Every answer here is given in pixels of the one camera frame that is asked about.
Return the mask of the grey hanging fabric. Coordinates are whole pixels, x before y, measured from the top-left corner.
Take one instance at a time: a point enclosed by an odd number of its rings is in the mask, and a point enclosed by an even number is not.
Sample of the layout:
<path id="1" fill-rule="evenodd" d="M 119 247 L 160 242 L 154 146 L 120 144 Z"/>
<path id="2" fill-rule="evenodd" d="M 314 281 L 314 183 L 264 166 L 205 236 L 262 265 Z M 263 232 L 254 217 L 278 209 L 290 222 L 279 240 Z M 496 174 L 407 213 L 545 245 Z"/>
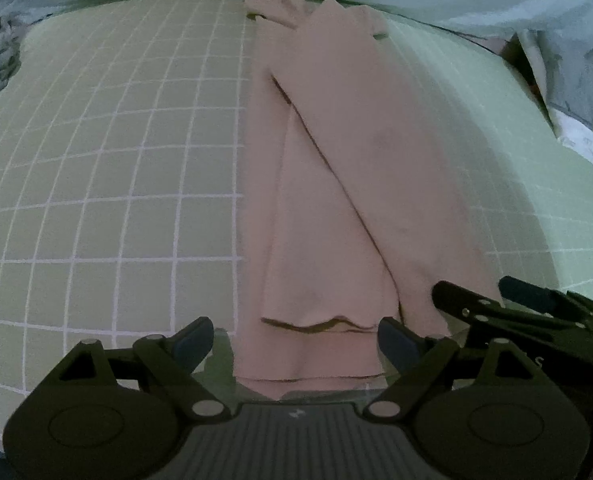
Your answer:
<path id="1" fill-rule="evenodd" d="M 548 111 L 593 132 L 593 47 L 543 30 L 523 30 L 519 42 Z"/>

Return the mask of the beige long sleeve shirt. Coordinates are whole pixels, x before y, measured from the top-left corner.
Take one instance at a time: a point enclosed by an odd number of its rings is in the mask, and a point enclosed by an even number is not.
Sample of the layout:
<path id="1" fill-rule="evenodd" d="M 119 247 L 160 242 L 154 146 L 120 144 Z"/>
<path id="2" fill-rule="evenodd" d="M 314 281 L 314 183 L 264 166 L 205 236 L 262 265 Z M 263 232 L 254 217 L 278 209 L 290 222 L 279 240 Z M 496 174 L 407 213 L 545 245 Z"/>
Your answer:
<path id="1" fill-rule="evenodd" d="M 457 325 L 448 281 L 498 297 L 387 21 L 336 0 L 246 0 L 255 22 L 234 377 L 272 400 L 379 377 L 377 328 Z"/>

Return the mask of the white crumpled cloth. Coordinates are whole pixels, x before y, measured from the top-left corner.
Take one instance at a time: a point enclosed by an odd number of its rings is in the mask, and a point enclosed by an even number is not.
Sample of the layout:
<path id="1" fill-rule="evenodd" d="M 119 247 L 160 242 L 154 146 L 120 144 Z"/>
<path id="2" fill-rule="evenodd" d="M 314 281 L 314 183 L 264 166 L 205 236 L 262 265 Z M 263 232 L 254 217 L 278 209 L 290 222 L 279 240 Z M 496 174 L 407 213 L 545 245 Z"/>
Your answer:
<path id="1" fill-rule="evenodd" d="M 548 107 L 548 115 L 558 142 L 593 165 L 593 130 L 557 108 Z"/>

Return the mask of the green grid cutting mat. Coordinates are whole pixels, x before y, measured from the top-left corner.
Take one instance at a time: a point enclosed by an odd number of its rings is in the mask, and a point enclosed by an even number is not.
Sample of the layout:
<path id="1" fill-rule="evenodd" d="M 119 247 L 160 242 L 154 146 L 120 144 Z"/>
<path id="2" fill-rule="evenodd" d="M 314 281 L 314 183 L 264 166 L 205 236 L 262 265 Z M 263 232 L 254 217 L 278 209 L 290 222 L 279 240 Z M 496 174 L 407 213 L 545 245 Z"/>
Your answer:
<path id="1" fill-rule="evenodd" d="M 593 298 L 593 165 L 501 58 L 388 26 L 495 271 Z M 227 376 L 253 37 L 242 0 L 124 0 L 28 32 L 0 92 L 0 435 L 85 338 L 126 347 L 208 315 Z"/>

